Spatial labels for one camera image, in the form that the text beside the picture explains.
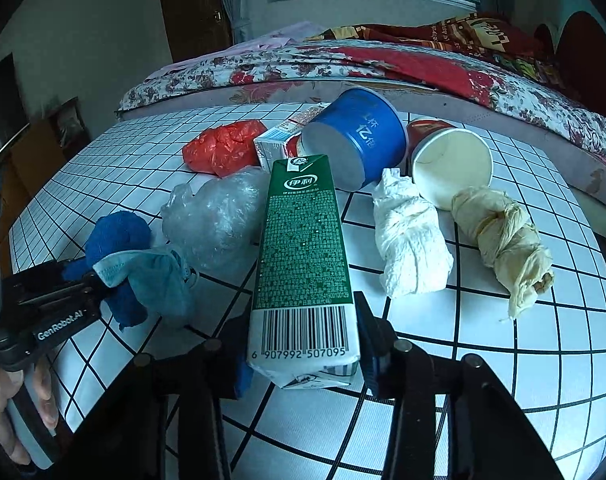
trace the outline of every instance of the floral pattern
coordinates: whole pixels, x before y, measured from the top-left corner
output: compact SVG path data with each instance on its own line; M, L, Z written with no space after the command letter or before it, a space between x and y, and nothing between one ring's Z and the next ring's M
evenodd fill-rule
M120 111L211 88L319 78L368 78L430 86L547 128L606 158L606 118L559 92L475 57L379 41L315 41L205 60L132 88L120 102ZM257 88L252 95L240 92L239 96L261 101L277 89L285 87L269 83L264 96Z

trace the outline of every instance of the green milk carton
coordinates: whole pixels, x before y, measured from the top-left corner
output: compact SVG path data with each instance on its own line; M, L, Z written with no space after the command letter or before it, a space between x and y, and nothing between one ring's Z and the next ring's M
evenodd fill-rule
M272 167L247 361L281 388L346 386L360 358L326 155Z

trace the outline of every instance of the beige rag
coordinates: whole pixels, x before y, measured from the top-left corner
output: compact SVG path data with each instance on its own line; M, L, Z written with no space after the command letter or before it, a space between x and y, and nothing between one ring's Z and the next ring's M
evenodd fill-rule
M481 260L510 291L508 316L531 307L554 282L552 255L527 212L503 191L468 187L452 199L452 216L478 245Z

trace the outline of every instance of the blue cloth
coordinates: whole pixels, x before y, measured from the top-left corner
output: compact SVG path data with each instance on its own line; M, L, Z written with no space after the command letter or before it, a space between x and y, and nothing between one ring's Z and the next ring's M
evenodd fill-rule
M149 249L152 232L144 219L129 211L103 216L85 244L85 257L68 264L64 280L78 280L108 254L119 251ZM105 298L120 329L136 326L147 319L147 309L141 305L129 282L123 282Z

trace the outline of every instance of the door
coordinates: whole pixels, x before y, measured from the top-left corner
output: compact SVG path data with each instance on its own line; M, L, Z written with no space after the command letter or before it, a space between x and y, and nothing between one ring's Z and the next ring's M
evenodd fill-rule
M161 8L174 62L232 45L231 28L221 0L161 0Z

